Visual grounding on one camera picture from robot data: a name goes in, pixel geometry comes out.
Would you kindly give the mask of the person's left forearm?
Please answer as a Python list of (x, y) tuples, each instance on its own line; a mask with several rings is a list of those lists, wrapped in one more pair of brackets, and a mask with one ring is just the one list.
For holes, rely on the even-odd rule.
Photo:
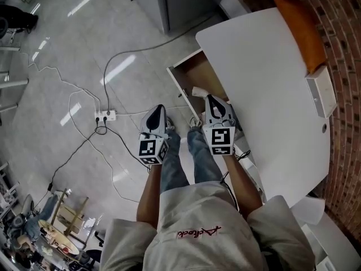
[(154, 229), (159, 221), (161, 170), (162, 165), (151, 166), (136, 215), (138, 222), (148, 223)]

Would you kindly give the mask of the orange cushion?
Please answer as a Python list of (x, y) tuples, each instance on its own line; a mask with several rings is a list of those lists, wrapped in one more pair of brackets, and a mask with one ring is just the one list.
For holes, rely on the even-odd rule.
[(313, 74), (326, 61), (322, 38), (312, 16), (298, 0), (274, 0), (290, 29), (308, 73)]

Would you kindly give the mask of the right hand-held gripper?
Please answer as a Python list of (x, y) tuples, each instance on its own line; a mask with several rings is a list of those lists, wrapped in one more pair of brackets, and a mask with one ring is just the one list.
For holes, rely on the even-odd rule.
[(208, 94), (205, 98), (205, 120), (214, 123), (202, 127), (211, 154), (232, 155), (236, 132), (232, 107), (223, 99)]

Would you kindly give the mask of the wooden chair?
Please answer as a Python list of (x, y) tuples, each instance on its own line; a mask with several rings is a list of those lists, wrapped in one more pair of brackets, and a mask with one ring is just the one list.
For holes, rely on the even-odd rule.
[(56, 220), (60, 222), (63, 226), (65, 226), (63, 234), (66, 237), (69, 237), (71, 242), (75, 245), (77, 243), (81, 249), (84, 250), (89, 238), (87, 237), (83, 240), (79, 237), (79, 234), (85, 223), (83, 211), (89, 198), (86, 197), (80, 206), (74, 209), (65, 203), (65, 197), (68, 196), (69, 194), (67, 189), (64, 189), (58, 196), (59, 200), (52, 214), (51, 225), (54, 225)]

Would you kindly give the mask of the round wooden table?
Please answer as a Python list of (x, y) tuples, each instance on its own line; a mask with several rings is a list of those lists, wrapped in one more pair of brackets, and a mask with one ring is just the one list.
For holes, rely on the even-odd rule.
[(39, 220), (38, 224), (41, 229), (46, 232), (46, 238), (50, 240), (51, 244), (55, 244), (57, 248), (63, 250), (66, 248), (67, 253), (78, 255), (80, 252), (78, 248), (71, 242), (61, 231), (51, 225), (45, 220)]

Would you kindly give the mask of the grey refrigerator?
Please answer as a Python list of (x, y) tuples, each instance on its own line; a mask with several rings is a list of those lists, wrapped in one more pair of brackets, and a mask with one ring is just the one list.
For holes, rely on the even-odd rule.
[(167, 33), (212, 12), (221, 0), (156, 0), (157, 25)]

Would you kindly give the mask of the white wooden drawer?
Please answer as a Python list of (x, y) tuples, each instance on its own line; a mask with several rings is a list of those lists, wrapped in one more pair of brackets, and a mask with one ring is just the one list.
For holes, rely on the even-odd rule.
[(202, 49), (168, 67), (167, 72), (178, 88), (180, 97), (186, 101), (197, 119), (205, 112), (205, 102), (202, 98), (192, 95), (194, 87), (228, 101), (226, 92)]

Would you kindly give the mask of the white speaker box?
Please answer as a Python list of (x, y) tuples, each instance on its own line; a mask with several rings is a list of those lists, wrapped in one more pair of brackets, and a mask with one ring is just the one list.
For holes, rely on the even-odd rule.
[(337, 107), (331, 77), (326, 65), (305, 77), (318, 116), (328, 119)]

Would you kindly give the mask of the white chair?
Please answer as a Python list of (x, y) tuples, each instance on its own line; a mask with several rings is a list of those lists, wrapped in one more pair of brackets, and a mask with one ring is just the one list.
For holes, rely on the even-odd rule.
[(325, 200), (309, 196), (291, 208), (315, 255), (316, 271), (361, 270), (361, 256), (325, 212)]

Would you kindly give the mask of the person's light grey shirt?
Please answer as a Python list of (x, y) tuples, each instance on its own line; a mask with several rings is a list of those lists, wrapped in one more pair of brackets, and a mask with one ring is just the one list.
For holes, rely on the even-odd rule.
[(243, 217), (218, 182), (168, 190), (160, 222), (115, 219), (100, 271), (313, 271), (315, 256), (280, 195)]

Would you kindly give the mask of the person's leg in jeans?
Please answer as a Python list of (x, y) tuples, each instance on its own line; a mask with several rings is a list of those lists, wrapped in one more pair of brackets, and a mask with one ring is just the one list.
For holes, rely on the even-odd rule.
[(169, 136), (167, 140), (169, 149), (161, 168), (161, 193), (189, 185), (179, 157), (181, 138), (174, 129), (167, 129), (166, 134)]
[(193, 157), (195, 183), (220, 181), (222, 172), (210, 152), (202, 129), (193, 126), (187, 133), (188, 150)]

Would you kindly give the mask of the person's right forearm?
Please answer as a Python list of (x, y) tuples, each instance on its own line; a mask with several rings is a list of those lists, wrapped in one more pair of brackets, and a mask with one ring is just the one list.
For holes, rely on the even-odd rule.
[(247, 219), (253, 211), (263, 206), (261, 196), (234, 155), (223, 156), (223, 160), (229, 172), (240, 213)]

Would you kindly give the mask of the person's right leg in jeans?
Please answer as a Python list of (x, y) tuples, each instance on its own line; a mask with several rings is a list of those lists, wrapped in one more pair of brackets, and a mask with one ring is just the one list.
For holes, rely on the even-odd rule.
[(195, 183), (220, 181), (222, 172), (210, 152), (202, 129), (193, 126), (187, 133), (188, 150), (193, 157)]

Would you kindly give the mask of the black office chair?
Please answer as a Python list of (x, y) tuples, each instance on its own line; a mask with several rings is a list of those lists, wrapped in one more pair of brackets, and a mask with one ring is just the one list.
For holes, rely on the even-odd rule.
[(96, 238), (96, 240), (98, 241), (98, 245), (99, 245), (99, 249), (90, 249), (86, 251), (86, 254), (88, 255), (88, 257), (90, 258), (90, 261), (88, 263), (87, 268), (90, 271), (93, 271), (96, 267), (96, 263), (100, 264), (100, 259), (101, 259), (101, 255), (102, 255), (102, 249), (104, 247), (104, 234), (103, 233), (99, 233), (98, 231), (94, 232), (94, 237)]

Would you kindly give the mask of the white rectangular table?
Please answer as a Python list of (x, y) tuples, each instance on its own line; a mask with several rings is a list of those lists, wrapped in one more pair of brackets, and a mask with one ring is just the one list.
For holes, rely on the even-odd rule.
[[(13, 47), (13, 46), (0, 46), (1, 51), (11, 51), (11, 52), (19, 52), (21, 47)], [(19, 81), (10, 81), (10, 73), (9, 71), (0, 71), (0, 77), (5, 77), (7, 80), (0, 82), (0, 92), (2, 89), (16, 87), (16, 86), (23, 86), (28, 85), (29, 79), (26, 78), (25, 80)], [(7, 112), (18, 107), (18, 103), (11, 104), (8, 106), (0, 106), (0, 113)]]

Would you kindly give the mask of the person's left leg in jeans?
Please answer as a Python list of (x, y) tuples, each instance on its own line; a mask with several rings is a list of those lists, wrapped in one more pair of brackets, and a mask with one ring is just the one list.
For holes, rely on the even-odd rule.
[(169, 149), (161, 168), (161, 193), (189, 185), (179, 157), (181, 138), (174, 129), (167, 129), (166, 134), (169, 136), (167, 140)]

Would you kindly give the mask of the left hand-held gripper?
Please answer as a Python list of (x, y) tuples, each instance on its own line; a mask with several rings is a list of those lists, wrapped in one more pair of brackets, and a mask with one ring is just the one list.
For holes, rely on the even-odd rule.
[(169, 150), (168, 135), (165, 134), (166, 118), (166, 109), (159, 104), (151, 108), (140, 122), (138, 158), (144, 165), (161, 165), (164, 162)]

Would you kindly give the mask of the small white object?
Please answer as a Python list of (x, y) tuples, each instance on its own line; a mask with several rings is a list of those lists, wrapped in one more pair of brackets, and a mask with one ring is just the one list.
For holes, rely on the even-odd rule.
[(199, 87), (193, 87), (192, 88), (192, 96), (193, 97), (199, 97), (202, 99), (206, 99), (206, 97), (209, 95), (209, 92), (205, 89), (199, 88)]

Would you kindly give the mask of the white desk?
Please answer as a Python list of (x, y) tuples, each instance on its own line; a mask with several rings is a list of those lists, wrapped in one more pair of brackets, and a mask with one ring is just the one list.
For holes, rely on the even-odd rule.
[(281, 13), (238, 16), (199, 31), (196, 40), (234, 108), (266, 197), (295, 205), (327, 176), (331, 138)]

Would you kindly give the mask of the white power strip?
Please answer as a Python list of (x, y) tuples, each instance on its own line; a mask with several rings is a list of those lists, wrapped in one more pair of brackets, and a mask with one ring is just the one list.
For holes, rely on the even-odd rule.
[(95, 111), (94, 116), (96, 121), (115, 121), (116, 120), (116, 111)]

